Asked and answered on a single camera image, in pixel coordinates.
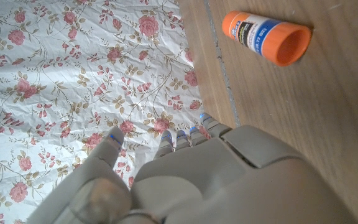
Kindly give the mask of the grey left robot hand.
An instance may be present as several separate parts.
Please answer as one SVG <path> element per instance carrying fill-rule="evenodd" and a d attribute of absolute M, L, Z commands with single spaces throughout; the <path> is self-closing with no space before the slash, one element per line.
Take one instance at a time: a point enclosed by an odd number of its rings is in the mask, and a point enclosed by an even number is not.
<path fill-rule="evenodd" d="M 29 223 L 355 223 L 318 171 L 294 148 L 253 126 L 209 114 L 210 133 L 162 133 L 154 159 L 131 184 L 113 171 L 124 142 L 112 128 Z"/>

